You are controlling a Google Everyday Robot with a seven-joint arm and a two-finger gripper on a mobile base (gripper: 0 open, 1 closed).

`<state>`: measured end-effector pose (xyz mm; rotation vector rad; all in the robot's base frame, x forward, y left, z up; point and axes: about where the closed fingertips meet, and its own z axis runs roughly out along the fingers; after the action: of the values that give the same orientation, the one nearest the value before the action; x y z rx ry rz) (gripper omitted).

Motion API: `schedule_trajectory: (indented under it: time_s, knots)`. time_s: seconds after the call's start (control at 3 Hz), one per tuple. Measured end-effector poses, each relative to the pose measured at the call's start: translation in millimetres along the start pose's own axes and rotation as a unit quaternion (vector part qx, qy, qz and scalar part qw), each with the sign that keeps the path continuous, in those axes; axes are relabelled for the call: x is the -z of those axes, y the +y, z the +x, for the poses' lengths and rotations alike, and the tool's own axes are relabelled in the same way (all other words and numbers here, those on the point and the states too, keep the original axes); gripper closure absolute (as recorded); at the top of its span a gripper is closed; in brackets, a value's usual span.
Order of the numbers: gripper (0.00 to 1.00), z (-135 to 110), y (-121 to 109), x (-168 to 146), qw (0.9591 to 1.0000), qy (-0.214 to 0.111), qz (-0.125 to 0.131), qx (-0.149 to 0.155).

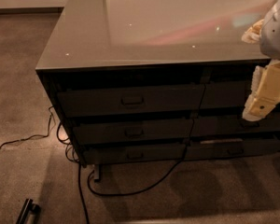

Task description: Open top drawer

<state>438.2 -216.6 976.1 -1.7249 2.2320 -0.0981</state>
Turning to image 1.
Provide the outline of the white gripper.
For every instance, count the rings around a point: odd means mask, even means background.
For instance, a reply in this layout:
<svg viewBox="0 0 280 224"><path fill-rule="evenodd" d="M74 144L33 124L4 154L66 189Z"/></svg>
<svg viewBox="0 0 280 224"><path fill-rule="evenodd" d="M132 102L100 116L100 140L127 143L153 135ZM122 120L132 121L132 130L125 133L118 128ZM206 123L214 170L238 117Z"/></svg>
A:
<svg viewBox="0 0 280 224"><path fill-rule="evenodd" d="M280 0L242 35L247 44L260 42L260 51L272 59L265 67L257 66L252 76L242 118L247 121L265 119L280 103Z"/></svg>

